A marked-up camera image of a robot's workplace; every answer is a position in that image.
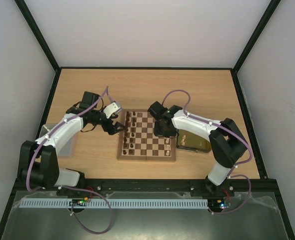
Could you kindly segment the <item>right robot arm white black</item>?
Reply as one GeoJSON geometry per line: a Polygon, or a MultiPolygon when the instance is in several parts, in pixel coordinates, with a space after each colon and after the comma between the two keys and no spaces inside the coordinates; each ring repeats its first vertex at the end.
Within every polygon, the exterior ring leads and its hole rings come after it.
{"type": "Polygon", "coordinates": [[[211,196],[218,195],[236,162],[249,147],[235,122],[230,118],[218,121],[200,117],[177,105],[166,108],[157,101],[149,107],[148,113],[155,120],[155,136],[174,137],[183,130],[210,143],[215,164],[205,178],[205,189],[211,196]]]}

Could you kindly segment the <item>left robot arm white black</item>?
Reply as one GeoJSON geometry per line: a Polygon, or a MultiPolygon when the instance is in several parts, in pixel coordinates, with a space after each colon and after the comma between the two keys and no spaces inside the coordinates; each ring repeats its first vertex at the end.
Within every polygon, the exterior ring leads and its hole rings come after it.
{"type": "Polygon", "coordinates": [[[94,127],[100,125],[103,131],[109,135],[123,131],[124,125],[113,122],[121,110],[122,108],[117,106],[115,102],[102,110],[85,111],[72,106],[66,111],[63,119],[48,133],[35,141],[27,140],[21,145],[17,178],[25,181],[29,192],[40,188],[77,186],[81,173],[76,170],[60,168],[58,153],[87,124],[94,127]]]}

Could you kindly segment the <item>wooden folding chess board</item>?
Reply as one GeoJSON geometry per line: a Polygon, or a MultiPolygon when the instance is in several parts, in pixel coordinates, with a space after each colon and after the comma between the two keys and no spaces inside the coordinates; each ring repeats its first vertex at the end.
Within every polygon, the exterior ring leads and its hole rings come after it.
{"type": "Polygon", "coordinates": [[[154,135],[154,118],[144,109],[124,109],[120,122],[127,127],[119,133],[117,155],[119,161],[175,162],[176,142],[173,138],[154,135]]]}

